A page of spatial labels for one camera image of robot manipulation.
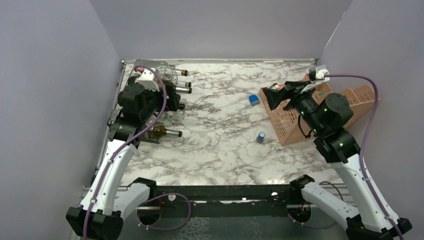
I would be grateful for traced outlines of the dark green wine bottle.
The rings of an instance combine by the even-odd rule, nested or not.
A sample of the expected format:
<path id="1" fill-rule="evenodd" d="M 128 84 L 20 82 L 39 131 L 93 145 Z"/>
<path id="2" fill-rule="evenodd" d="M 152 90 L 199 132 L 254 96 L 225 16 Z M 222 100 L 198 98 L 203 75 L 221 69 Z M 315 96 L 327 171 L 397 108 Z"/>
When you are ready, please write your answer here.
<path id="1" fill-rule="evenodd" d="M 186 105 L 184 103 L 168 103 L 165 110 L 167 112 L 183 111 Z"/>

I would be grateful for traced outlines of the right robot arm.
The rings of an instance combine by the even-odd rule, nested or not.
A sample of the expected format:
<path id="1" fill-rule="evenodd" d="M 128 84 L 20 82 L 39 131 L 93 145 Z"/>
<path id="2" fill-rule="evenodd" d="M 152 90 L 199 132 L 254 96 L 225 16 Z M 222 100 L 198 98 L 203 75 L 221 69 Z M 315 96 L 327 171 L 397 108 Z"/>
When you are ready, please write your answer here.
<path id="1" fill-rule="evenodd" d="M 262 89 L 271 110 L 285 102 L 284 110 L 296 111 L 308 125 L 316 149 L 340 176 L 355 204 L 350 205 L 325 191 L 308 175 L 291 182 L 289 199 L 296 204 L 305 200 L 319 207 L 343 227 L 350 240 L 402 238 L 413 226 L 384 199 L 365 164 L 359 144 L 346 130 L 345 124 L 354 115 L 348 99 L 331 92 L 317 102 L 314 91 L 310 81 L 288 81 L 279 89 Z"/>

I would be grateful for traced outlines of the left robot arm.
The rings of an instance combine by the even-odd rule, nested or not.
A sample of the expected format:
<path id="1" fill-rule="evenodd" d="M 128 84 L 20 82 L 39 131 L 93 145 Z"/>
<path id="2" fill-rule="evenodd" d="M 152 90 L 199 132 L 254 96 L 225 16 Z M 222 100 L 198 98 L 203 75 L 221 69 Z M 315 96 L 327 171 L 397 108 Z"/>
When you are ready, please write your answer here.
<path id="1" fill-rule="evenodd" d="M 144 183 L 118 197 L 125 169 L 142 141 L 155 139 L 153 128 L 164 112 L 182 110 L 180 95 L 169 82 L 129 83 L 118 94 L 119 109 L 109 125 L 103 159 L 92 185 L 78 207 L 70 207 L 66 220 L 85 240 L 116 240 L 128 214 L 141 201 L 152 205 L 157 191 Z"/>

